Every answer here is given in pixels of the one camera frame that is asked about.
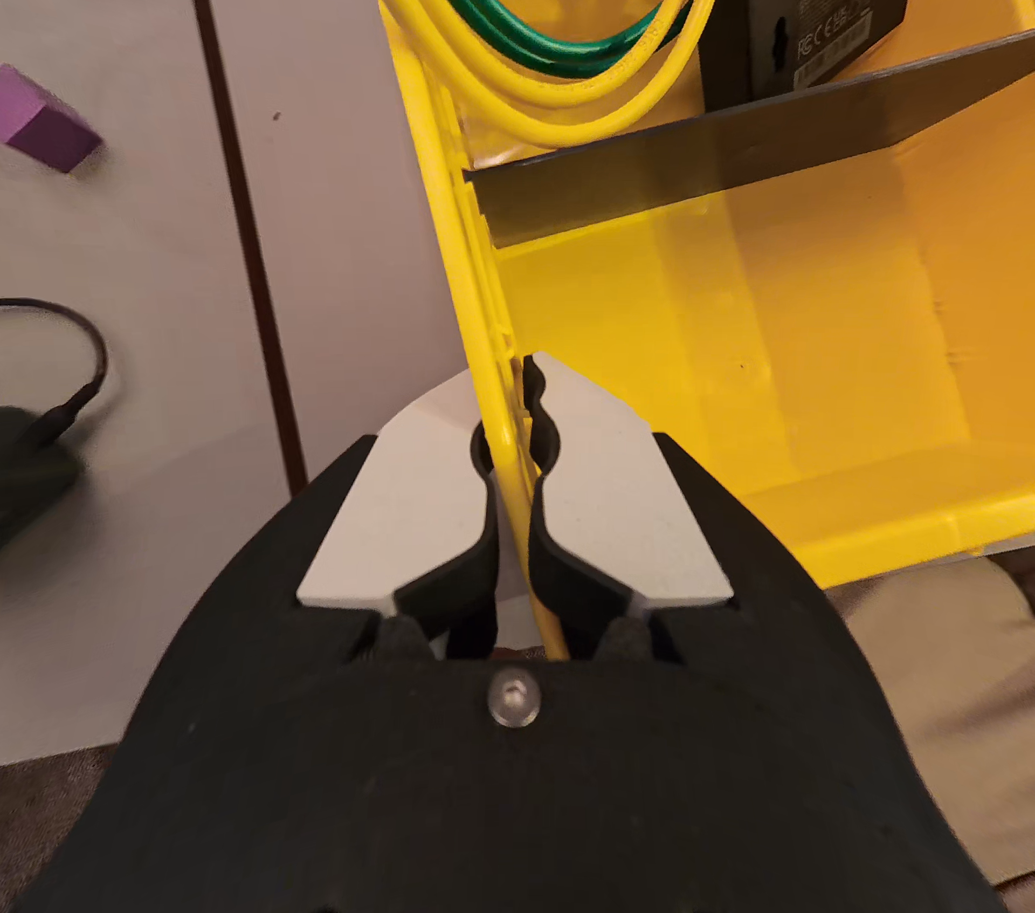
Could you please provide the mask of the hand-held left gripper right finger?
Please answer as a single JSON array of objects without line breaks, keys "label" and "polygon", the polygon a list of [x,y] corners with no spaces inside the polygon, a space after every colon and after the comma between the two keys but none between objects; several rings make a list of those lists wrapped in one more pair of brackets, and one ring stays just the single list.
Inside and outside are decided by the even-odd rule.
[{"label": "hand-held left gripper right finger", "polygon": [[570,658],[592,658],[614,622],[734,609],[733,585],[635,409],[546,352],[524,360],[537,467],[528,535],[532,591]]}]

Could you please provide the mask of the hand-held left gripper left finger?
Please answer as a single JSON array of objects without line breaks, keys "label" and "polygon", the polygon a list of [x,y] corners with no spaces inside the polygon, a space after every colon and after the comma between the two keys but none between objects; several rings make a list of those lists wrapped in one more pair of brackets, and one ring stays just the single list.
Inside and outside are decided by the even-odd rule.
[{"label": "hand-held left gripper left finger", "polygon": [[497,643],[500,529],[469,370],[381,430],[296,591],[316,609],[413,619],[449,658]]}]

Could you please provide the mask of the yellow plastic bin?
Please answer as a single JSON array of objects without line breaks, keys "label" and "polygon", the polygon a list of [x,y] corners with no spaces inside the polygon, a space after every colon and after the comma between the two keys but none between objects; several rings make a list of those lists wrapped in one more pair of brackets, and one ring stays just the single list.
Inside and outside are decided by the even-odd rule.
[{"label": "yellow plastic bin", "polygon": [[[882,151],[497,247],[473,120],[385,26],[519,516],[514,376],[546,352],[824,587],[1033,544],[1033,73]],[[1033,0],[909,0],[846,79],[1028,30]]]}]

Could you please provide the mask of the black bin divider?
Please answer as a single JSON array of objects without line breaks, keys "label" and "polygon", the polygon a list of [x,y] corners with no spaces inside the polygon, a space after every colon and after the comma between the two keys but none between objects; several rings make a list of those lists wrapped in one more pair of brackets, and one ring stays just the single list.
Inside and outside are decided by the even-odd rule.
[{"label": "black bin divider", "polygon": [[464,177],[510,247],[891,148],[1033,70],[1028,30]]}]

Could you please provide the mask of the person's left leg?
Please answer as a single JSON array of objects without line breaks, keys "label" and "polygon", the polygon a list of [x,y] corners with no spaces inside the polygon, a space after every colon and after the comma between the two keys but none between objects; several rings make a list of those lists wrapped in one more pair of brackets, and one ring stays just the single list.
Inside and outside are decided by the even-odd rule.
[{"label": "person's left leg", "polygon": [[1033,564],[918,566],[828,588],[946,821],[1033,911]]}]

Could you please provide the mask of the dark device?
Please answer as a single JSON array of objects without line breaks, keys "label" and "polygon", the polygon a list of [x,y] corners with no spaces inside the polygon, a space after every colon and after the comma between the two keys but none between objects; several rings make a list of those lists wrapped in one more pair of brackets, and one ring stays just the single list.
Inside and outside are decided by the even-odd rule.
[{"label": "dark device", "polygon": [[82,459],[55,442],[31,448],[24,433],[29,411],[1,409],[1,548],[50,512],[85,475]]}]

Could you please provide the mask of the purple block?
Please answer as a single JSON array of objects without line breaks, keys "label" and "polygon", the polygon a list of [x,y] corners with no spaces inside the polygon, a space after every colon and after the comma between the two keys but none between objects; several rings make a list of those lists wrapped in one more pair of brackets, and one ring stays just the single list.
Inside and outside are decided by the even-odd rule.
[{"label": "purple block", "polygon": [[69,105],[3,63],[1,143],[51,170],[69,174],[103,140]]}]

